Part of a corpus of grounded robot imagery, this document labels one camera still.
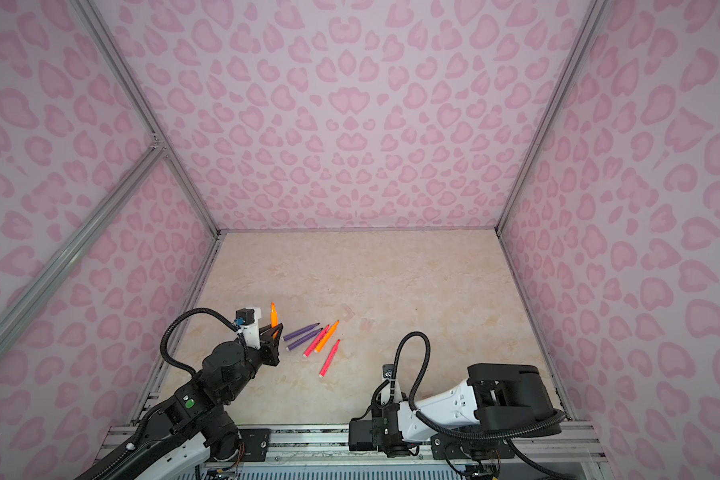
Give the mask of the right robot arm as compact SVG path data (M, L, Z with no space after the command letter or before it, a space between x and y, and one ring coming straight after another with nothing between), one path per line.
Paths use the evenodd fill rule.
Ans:
M369 411L349 422L351 452L407 457L429 444L436 459L447 453L484 459L508 439L562 432L565 414L552 405L534 366L474 364L456 386L413 402L393 378L393 365L385 364L382 372Z

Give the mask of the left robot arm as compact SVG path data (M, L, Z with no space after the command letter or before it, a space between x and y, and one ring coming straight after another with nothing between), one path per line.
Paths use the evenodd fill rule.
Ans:
M217 345L202 368L168 399L154 405L135 431L81 479L175 479L211 462L263 462L269 429L241 429L226 407L263 366L279 364L283 327L259 332L257 349L243 340Z

